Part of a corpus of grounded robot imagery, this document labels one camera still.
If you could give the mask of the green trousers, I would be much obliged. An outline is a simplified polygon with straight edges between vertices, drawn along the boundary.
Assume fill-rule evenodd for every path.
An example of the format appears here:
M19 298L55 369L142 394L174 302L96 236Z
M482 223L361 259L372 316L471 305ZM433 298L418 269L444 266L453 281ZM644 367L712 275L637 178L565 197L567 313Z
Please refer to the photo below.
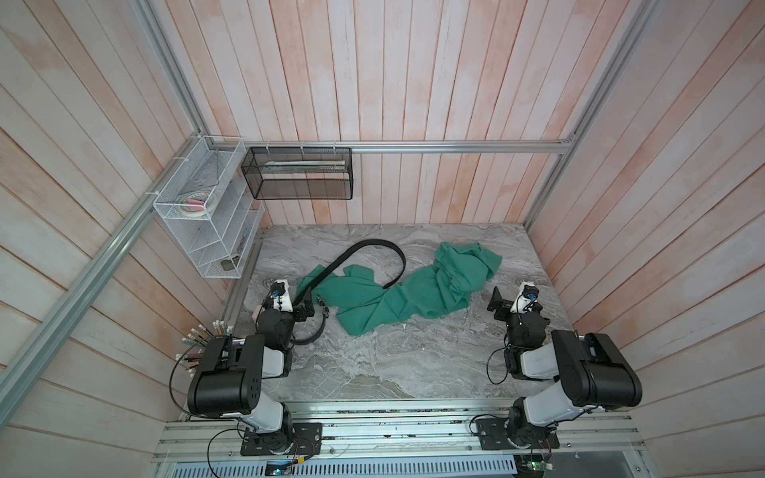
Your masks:
M386 240L364 240L351 247L327 267L318 266L297 286L294 304L310 294L337 310L344 330L353 337L382 325L406 322L411 316L438 319L469 306L472 294L480 292L498 272L502 257L478 243L441 243L430 266L416 269L408 277L380 285L372 269L350 265L338 276L334 270L363 247L394 250L406 261L402 249Z

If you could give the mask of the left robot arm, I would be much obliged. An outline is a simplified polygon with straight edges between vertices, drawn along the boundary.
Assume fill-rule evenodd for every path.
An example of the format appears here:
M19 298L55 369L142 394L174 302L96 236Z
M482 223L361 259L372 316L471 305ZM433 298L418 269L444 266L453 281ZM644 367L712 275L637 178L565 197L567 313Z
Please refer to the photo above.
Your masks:
M296 344L294 327L314 314L314 307L305 304L290 311L264 309L256 318L254 335L212 339L189 386L190 414L234 417L254 434L291 437L294 428L287 406L269 398L262 391L262 382L288 376Z

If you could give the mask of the black leather belt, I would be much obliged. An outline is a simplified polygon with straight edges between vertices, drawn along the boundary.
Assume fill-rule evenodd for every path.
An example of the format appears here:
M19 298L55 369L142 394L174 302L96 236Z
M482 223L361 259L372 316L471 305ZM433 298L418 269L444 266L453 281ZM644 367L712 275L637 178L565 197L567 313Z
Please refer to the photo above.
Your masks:
M367 266L349 261L362 251L378 250L394 255L396 275L386 283L376 279L375 271ZM324 334L332 309L345 332L360 337L383 324L400 320L392 312L386 299L392 297L406 272L406 254L400 246L384 239L365 239L351 245L326 266L314 268L301 279L293 305L312 300L315 312L321 310L318 327L306 337L292 336L293 346L304 347L317 342Z

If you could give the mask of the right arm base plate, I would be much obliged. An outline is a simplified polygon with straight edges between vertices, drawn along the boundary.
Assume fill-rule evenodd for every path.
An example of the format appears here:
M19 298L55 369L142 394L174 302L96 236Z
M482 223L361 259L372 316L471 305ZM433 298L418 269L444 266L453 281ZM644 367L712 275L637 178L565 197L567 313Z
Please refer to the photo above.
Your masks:
M479 416L470 426L484 451L558 449L560 440L555 428L516 422L510 418Z

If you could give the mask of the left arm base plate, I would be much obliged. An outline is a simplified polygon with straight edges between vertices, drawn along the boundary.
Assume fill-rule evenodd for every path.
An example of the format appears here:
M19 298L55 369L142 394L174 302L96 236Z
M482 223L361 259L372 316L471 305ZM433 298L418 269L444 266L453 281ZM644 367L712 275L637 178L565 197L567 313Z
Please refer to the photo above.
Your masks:
M298 422L279 431L256 433L247 430L240 448L242 456L310 458L321 452L323 424Z

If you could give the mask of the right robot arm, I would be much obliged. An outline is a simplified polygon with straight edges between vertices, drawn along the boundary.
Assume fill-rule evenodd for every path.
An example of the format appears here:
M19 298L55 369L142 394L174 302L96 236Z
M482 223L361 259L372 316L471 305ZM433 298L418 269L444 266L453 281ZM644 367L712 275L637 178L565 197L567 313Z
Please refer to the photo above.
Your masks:
M535 396L514 402L506 424L512 440L545 436L559 423L598 408L633 407L641 402L641 381L608 335L547 330L551 321L542 316L535 284L522 284L513 300L493 289L487 310L506 326L502 353L507 374L516 380L551 384Z

